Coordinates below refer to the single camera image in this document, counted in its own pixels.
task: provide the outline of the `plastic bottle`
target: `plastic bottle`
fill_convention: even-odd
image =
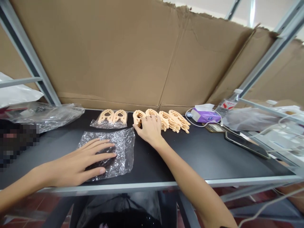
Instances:
[[[216,111],[221,115],[222,118],[227,114],[227,112],[236,106],[239,101],[240,93],[242,92],[243,90],[241,89],[235,89],[234,94],[230,98],[223,99],[222,102],[218,105]]]
[[[267,100],[267,104],[265,104],[266,107],[274,107],[278,102],[274,100]]]

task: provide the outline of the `red tile floor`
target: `red tile floor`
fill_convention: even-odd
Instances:
[[[233,187],[225,187],[225,188],[215,188],[214,189],[218,195],[224,195],[230,192],[235,191],[236,189]],[[274,198],[276,194],[273,191],[266,191],[263,193],[259,193],[256,195],[253,195],[252,197],[254,200],[258,202],[263,202],[266,200],[270,200]],[[50,213],[54,207],[58,204],[60,200],[60,197],[45,194],[45,193],[36,193],[33,194],[26,199],[24,199],[22,202],[20,202],[16,208],[26,209],[29,211],[43,211]],[[241,198],[237,200],[233,200],[226,203],[226,206],[229,209],[240,207],[240,206],[248,206],[252,205],[255,202],[250,200],[249,198]],[[66,222],[63,223],[61,228],[69,228],[69,218],[72,213],[72,208],[68,213],[68,219]],[[237,224],[241,222],[243,218],[235,218]],[[0,226],[1,228],[40,228],[44,221],[37,221],[34,219],[25,219],[25,218],[15,218],[11,220],[9,223]],[[203,223],[199,219],[199,223],[201,224],[201,227],[203,228]],[[277,221],[271,221],[271,220],[265,220],[265,219],[256,219],[250,222],[247,222],[242,225],[242,228],[293,228],[293,226],[286,222],[277,222]],[[183,220],[178,212],[178,228],[184,228]]]

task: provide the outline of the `smartphone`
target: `smartphone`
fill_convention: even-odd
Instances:
[[[230,141],[240,147],[243,147],[246,150],[249,150],[250,152],[253,152],[254,154],[256,154],[262,158],[270,159],[269,154],[266,152],[266,150],[264,148],[254,144],[252,142],[247,141],[246,139],[244,139],[241,136],[237,136],[235,134],[225,132],[225,138],[228,141]]]
[[[221,126],[219,126],[217,124],[208,124],[207,126],[205,126],[205,128],[208,131],[210,131],[211,133],[225,132],[225,130],[223,128],[221,128]]]

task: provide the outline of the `metal shelf frame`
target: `metal shelf frame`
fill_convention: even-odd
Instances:
[[[0,83],[0,88],[35,82],[50,104],[60,105],[60,100],[9,0],[0,0],[0,23],[33,77],[4,81]]]
[[[235,0],[230,11],[228,12],[226,19],[231,20],[240,1]],[[251,0],[250,10],[249,10],[249,25],[253,27],[253,18],[255,13],[255,0]],[[240,95],[240,101],[255,106],[264,111],[268,111],[275,115],[286,117],[299,124],[304,124],[304,121],[299,120],[296,116],[288,117],[289,115],[275,111],[268,107],[259,105],[257,103],[251,102],[244,99],[246,93],[253,87],[253,85],[258,81],[258,79],[265,73],[268,67],[276,60],[276,58],[285,50],[288,44],[296,37],[296,34],[301,30],[304,25],[304,0],[297,0],[294,5],[290,7],[288,12],[278,23],[277,27],[274,29],[276,33],[279,34],[277,40],[273,43],[270,49],[258,62],[258,64],[253,68],[244,82],[240,85],[239,89],[243,90]]]
[[[233,2],[225,19],[231,20],[233,18],[240,2],[241,0],[235,0]],[[251,0],[248,14],[248,24],[253,27],[255,0]],[[0,82],[0,88],[35,82],[50,104],[60,105],[60,100],[9,0],[0,0],[0,23],[32,76],[32,78],[27,79]],[[239,89],[243,90],[243,93],[240,95],[240,100],[242,102],[275,113],[281,117],[286,117],[286,114],[273,111],[268,107],[248,101],[244,99],[244,96],[263,75],[267,68],[276,60],[279,54],[282,53],[287,45],[295,38],[303,25],[304,0],[297,0],[275,28],[274,31],[279,34],[277,40],[239,87]],[[290,119],[304,124],[303,121],[299,121],[296,117],[290,117]]]

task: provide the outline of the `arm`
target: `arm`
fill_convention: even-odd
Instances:
[[[116,154],[97,154],[112,147],[109,140],[94,139],[83,147],[48,163],[32,169],[25,176],[0,191],[0,214],[4,213],[24,197],[45,187],[77,186],[86,180],[103,174],[105,168],[98,167],[85,171],[89,165],[115,157]]]
[[[163,158],[181,191],[199,212],[206,228],[237,227],[217,193],[162,138],[160,119],[158,121],[155,116],[148,116],[142,118],[142,129],[133,126],[138,135]]]

